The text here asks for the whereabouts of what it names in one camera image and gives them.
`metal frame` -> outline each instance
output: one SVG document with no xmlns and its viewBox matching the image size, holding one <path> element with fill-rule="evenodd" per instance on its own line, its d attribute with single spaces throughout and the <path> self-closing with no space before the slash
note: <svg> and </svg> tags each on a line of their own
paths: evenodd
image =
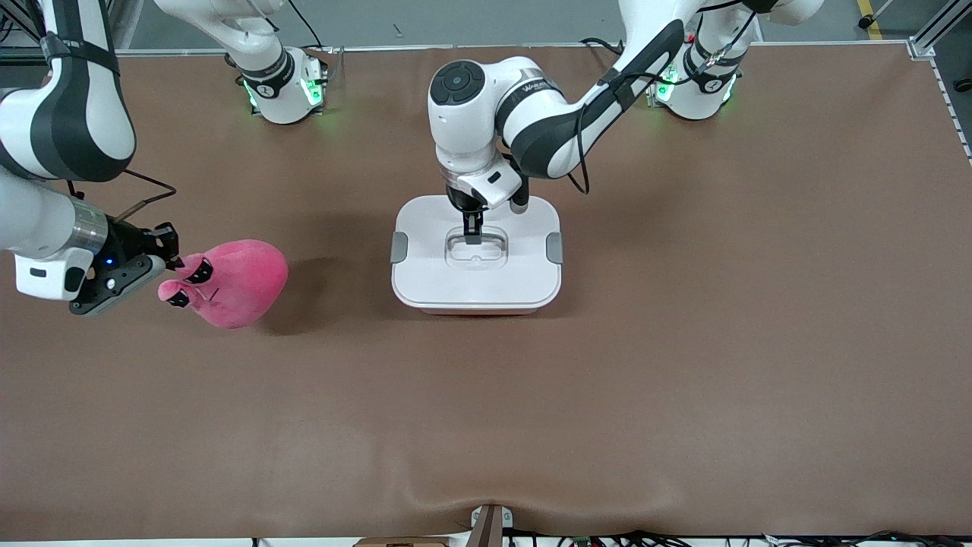
<svg viewBox="0 0 972 547">
<path fill-rule="evenodd" d="M 930 59 L 935 56 L 935 44 L 972 11 L 972 0 L 949 0 L 918 34 L 908 39 L 908 50 L 913 59 Z"/>
</svg>

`cable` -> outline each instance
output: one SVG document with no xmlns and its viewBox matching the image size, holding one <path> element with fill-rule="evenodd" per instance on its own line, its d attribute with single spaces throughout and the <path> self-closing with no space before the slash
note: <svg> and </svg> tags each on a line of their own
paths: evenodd
<svg viewBox="0 0 972 547">
<path fill-rule="evenodd" d="M 10 33 L 14 31 L 14 20 L 7 17 L 7 14 L 0 15 L 0 32 L 3 32 L 3 37 L 0 37 L 0 43 L 7 40 L 10 37 Z"/>
<path fill-rule="evenodd" d="M 82 201 L 85 199 L 84 192 L 78 192 L 77 190 L 75 190 L 73 180 L 66 180 L 64 182 L 67 183 L 67 193 L 70 194 L 72 198 L 77 198 L 78 200 L 82 200 Z"/>
<path fill-rule="evenodd" d="M 720 5 L 720 6 L 721 7 L 725 7 L 725 6 L 729 6 L 729 5 L 732 5 L 732 4 L 725 4 L 725 5 Z M 755 17 L 756 17 L 756 12 L 750 13 L 749 14 L 749 18 L 746 19 L 746 23 L 743 25 L 742 28 L 740 28 L 739 32 L 736 33 L 736 36 L 732 39 L 732 41 L 729 42 L 729 44 L 727 44 L 726 46 L 723 46 L 722 48 L 719 48 L 719 50 L 715 54 L 713 54 L 713 56 L 715 56 L 715 55 L 725 55 L 730 50 L 732 50 L 733 47 L 736 46 L 736 44 L 739 42 L 739 40 L 743 37 L 743 34 L 746 33 L 746 30 L 749 28 L 749 25 L 752 23 L 752 20 Z M 600 38 L 585 38 L 584 40 L 591 40 L 591 41 L 593 41 L 593 42 L 595 42 L 597 44 L 604 45 L 606 48 L 609 48 L 609 49 L 611 48 L 611 45 L 610 44 L 608 44 L 604 40 L 601 40 Z M 688 76 L 686 76 L 684 79 L 677 80 L 675 82 L 670 82 L 668 80 L 665 80 L 661 76 L 659 76 L 657 74 L 654 74 L 654 73 L 651 73 L 651 72 L 633 72 L 633 73 L 629 73 L 629 74 L 618 74 L 613 80 L 611 80 L 610 82 L 608 82 L 608 85 L 610 87 L 619 88 L 621 86 L 626 85 L 631 80 L 637 80 L 639 78 L 650 78 L 650 80 L 648 81 L 648 85 L 649 86 L 651 86 L 651 84 L 653 84 L 655 82 L 658 82 L 658 83 L 660 83 L 662 85 L 665 85 L 665 86 L 681 86 L 683 84 L 686 84 L 688 82 L 691 82 L 692 80 L 694 80 L 695 78 L 697 78 L 698 76 L 700 76 L 702 73 L 704 73 L 706 70 L 709 69 L 709 66 L 707 66 L 705 63 L 700 63 L 699 66 L 696 68 L 695 71 L 693 71 L 691 74 L 689 74 Z M 574 178 L 573 173 L 567 173 L 567 177 L 569 179 L 571 179 L 571 182 L 573 183 L 573 186 L 575 188 L 577 188 L 577 190 L 582 195 L 584 195 L 584 196 L 587 196 L 588 194 L 591 193 L 591 180 L 590 180 L 590 177 L 587 174 L 587 160 L 585 159 L 585 156 L 586 155 L 584 154 L 584 140 L 583 140 L 583 135 L 582 135 L 582 133 L 583 133 L 583 127 L 582 126 L 583 126 L 584 114 L 587 113 L 588 106 L 590 106 L 590 105 L 588 103 L 586 103 L 586 102 L 583 103 L 580 106 L 580 112 L 577 114 L 576 126 L 574 126 L 574 131 L 577 133 L 577 154 L 580 157 L 580 172 L 581 172 L 581 174 L 584 177 L 584 185 L 581 186 L 577 182 L 577 179 Z M 679 546 L 676 546 L 676 547 L 690 547 L 690 546 L 688 544 L 684 544 L 684 545 L 679 545 Z"/>
<path fill-rule="evenodd" d="M 300 10 L 297 8 L 297 5 L 294 3 L 294 0 L 287 0 L 287 2 L 290 3 L 292 8 L 294 8 L 294 11 L 297 12 L 297 16 L 300 18 L 300 20 L 303 21 L 304 26 L 306 26 L 307 30 L 309 30 L 311 35 L 314 36 L 314 40 L 317 41 L 317 47 L 323 49 L 324 46 L 321 45 L 321 39 L 318 37 L 317 32 L 314 30 L 314 27 L 311 26 L 309 22 L 307 22 L 307 18 L 304 17 L 303 14 L 300 12 Z"/>
<path fill-rule="evenodd" d="M 866 541 L 874 541 L 876 539 L 919 543 L 925 547 L 935 547 L 939 543 L 938 541 L 927 537 L 911 535 L 909 533 L 889 529 L 872 533 L 867 537 L 862 537 L 860 539 L 854 539 L 851 541 L 844 541 L 836 537 L 815 538 L 803 536 L 776 537 L 775 539 L 777 541 L 770 541 L 770 543 L 776 547 L 855 547 Z"/>
<path fill-rule="evenodd" d="M 715 10 L 721 10 L 722 8 L 728 8 L 729 6 L 735 6 L 736 4 L 742 4 L 743 0 L 732 0 L 732 2 L 725 2 L 723 4 L 716 4 L 714 6 L 708 6 L 707 8 L 702 8 L 698 13 L 703 12 L 714 12 Z"/>
<path fill-rule="evenodd" d="M 152 196 L 151 198 L 147 198 L 145 200 L 138 201 L 137 203 L 135 203 L 134 205 L 132 205 L 131 207 L 129 207 L 128 209 L 126 209 L 122 214 L 120 214 L 117 217 L 115 217 L 115 220 L 117 222 L 121 222 L 122 220 L 130 217 L 131 215 L 133 215 L 135 213 L 137 213 L 138 211 L 142 210 L 142 208 L 144 208 L 149 203 L 155 203 L 156 201 L 161 201 L 161 200 L 164 200 L 166 198 L 170 198 L 170 197 L 176 195 L 176 189 L 175 189 L 175 187 L 169 186 L 168 184 L 165 184 L 164 182 L 162 182 L 160 180 L 155 180 L 151 176 L 143 175 L 142 173 L 133 171 L 131 169 L 126 169 L 124 172 L 127 173 L 127 174 L 129 174 L 129 175 L 131 175 L 131 176 L 133 176 L 133 177 L 140 178 L 140 179 L 142 179 L 142 180 L 144 180 L 146 182 L 151 182 L 152 184 L 155 184 L 156 186 L 160 186 L 160 187 L 164 188 L 166 190 L 166 192 L 163 192 L 163 193 L 161 193 L 161 194 L 159 194 L 157 196 Z"/>
<path fill-rule="evenodd" d="M 34 0 L 27 0 L 28 16 L 30 20 L 34 22 L 34 27 L 38 32 L 44 32 L 44 16 L 41 15 L 40 9 L 38 9 L 37 4 Z"/>
<path fill-rule="evenodd" d="M 586 44 L 588 46 L 590 46 L 591 44 L 599 44 L 601 46 L 604 46 L 604 48 L 606 50 L 608 50 L 609 52 L 611 52 L 611 53 L 613 53 L 615 55 L 621 55 L 624 52 L 624 43 L 623 42 L 618 42 L 617 43 L 617 46 L 612 46 L 611 44 L 608 43 L 607 40 L 603 40 L 603 39 L 597 38 L 595 36 L 592 36 L 590 38 L 584 38 L 583 40 L 580 41 L 580 43 L 581 44 Z"/>
<path fill-rule="evenodd" d="M 266 14 L 263 12 L 263 10 L 260 9 L 260 6 L 258 6 L 256 2 L 254 2 L 253 0 L 246 0 L 246 3 L 250 4 L 250 8 L 252 8 L 255 12 L 257 12 L 257 14 L 260 15 L 260 17 L 263 18 L 263 20 L 265 20 L 270 25 L 270 28 L 272 28 L 274 32 L 280 32 L 280 27 L 274 24 L 273 21 L 266 16 Z"/>
<path fill-rule="evenodd" d="M 14 5 L 20 8 L 20 10 L 23 12 L 24 15 L 27 15 L 27 12 L 21 7 L 20 4 L 15 2 Z M 37 42 L 40 41 L 41 37 L 38 36 L 37 33 L 35 33 L 33 29 L 30 28 L 29 24 L 24 23 L 22 20 L 20 20 L 20 18 L 18 18 L 8 10 L 4 10 L 4 13 L 7 15 L 8 18 L 10 18 L 10 20 L 12 20 L 18 27 L 20 27 L 21 32 L 23 32 L 27 36 L 30 36 L 32 39 L 34 39 L 34 41 Z"/>
</svg>

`gray tab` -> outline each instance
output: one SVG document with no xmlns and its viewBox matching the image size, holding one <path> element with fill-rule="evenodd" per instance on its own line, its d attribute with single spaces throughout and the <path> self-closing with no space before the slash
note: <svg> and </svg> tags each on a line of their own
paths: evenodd
<svg viewBox="0 0 972 547">
<path fill-rule="evenodd" d="M 554 264 L 564 264 L 564 240 L 560 232 L 547 234 L 547 260 Z"/>
<path fill-rule="evenodd" d="M 399 262 L 404 262 L 405 257 L 407 256 L 408 256 L 408 235 L 405 232 L 395 232 L 394 234 L 392 234 L 392 264 L 398 264 Z"/>
</svg>

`yellow line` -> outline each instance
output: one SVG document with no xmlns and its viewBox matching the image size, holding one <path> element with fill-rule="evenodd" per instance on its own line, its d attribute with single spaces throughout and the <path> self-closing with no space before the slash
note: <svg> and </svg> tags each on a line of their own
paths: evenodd
<svg viewBox="0 0 972 547">
<path fill-rule="evenodd" d="M 874 8 L 871 7 L 871 0 L 857 0 L 857 7 L 860 8 L 862 17 L 874 14 Z M 881 35 L 881 28 L 878 26 L 877 21 L 872 22 L 871 26 L 867 27 L 867 35 L 871 40 L 883 40 L 885 38 Z"/>
</svg>

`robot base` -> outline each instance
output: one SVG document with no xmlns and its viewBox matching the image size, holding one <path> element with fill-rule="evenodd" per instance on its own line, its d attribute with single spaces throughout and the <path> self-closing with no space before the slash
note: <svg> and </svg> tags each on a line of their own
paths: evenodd
<svg viewBox="0 0 972 547">
<path fill-rule="evenodd" d="M 276 98 L 265 98 L 247 88 L 254 115 L 280 125 L 295 124 L 324 108 L 328 73 L 317 57 L 298 48 L 286 48 L 294 59 L 294 76 Z"/>
<path fill-rule="evenodd" d="M 690 47 L 690 44 L 682 46 L 676 59 L 682 59 L 685 55 L 685 50 Z M 676 61 L 669 65 L 668 69 L 662 73 L 668 81 L 680 81 L 686 77 L 683 71 L 678 68 L 680 63 L 681 61 Z M 663 105 L 671 110 L 673 114 L 685 120 L 705 120 L 714 116 L 719 108 L 729 100 L 737 78 L 738 76 L 734 75 L 724 85 L 717 80 L 712 81 L 707 92 L 699 89 L 699 85 L 695 82 L 687 82 L 680 86 L 655 83 L 649 89 L 648 105 Z"/>
<path fill-rule="evenodd" d="M 523 214 L 486 211 L 482 240 L 469 244 L 461 213 L 445 196 L 422 196 L 399 211 L 392 241 L 392 287 L 426 313 L 523 315 L 560 291 L 560 218 L 531 198 Z"/>
</svg>

